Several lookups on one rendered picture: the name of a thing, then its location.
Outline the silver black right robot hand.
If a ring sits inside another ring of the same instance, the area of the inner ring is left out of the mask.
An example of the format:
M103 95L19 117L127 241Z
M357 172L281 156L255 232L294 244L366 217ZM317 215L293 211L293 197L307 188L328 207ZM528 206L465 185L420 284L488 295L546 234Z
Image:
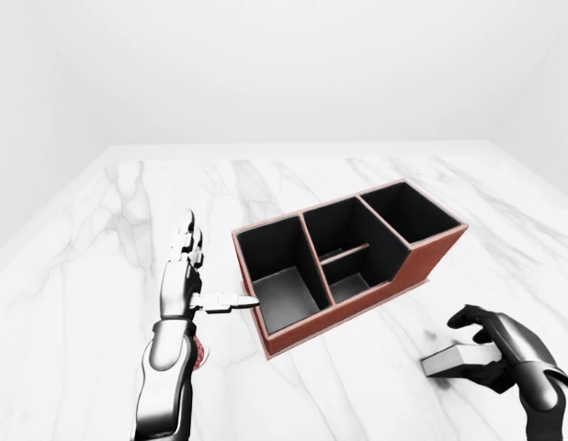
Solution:
M522 363L538 361L557 367L553 355L541 339L510 316L466 305L448 320L448 327L452 329L471 324L482 326L482 330L472 338L473 341L478 344L494 343L509 365L514 382L513 368Z

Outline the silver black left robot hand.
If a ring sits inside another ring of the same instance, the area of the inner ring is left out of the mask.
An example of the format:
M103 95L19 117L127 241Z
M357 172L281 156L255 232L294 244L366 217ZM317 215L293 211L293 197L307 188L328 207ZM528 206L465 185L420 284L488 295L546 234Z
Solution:
M195 311L229 313L232 309L253 308L259 299L253 296L224 292L202 293L199 269L203 265L203 235L195 226L191 209L179 223L170 246L161 284L160 309L163 319L194 317Z

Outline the white book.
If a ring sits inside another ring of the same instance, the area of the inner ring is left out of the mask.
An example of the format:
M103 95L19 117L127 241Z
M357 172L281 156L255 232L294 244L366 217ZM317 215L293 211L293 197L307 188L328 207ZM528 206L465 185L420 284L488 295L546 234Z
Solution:
M466 369L485 366L501 358L495 344L455 344L423 358L421 366L429 378L461 378Z

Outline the red-brown desk caddy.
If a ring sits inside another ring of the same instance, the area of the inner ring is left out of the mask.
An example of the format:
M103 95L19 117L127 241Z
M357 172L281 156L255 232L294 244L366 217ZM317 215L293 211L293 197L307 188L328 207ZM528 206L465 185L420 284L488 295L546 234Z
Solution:
M467 228L397 180L233 231L266 357L426 283Z

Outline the red patterned round object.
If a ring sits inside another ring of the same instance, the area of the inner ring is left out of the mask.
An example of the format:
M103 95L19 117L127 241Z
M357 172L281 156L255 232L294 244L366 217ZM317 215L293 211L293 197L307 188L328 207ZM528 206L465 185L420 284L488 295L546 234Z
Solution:
M208 358L208 354L205 351L202 343L200 342L200 340L198 339L198 337L196 335L193 337L193 340L194 340L195 347L197 349L196 362L195 362L195 365L193 367L193 369L196 370L196 369L200 368L205 363L205 361Z

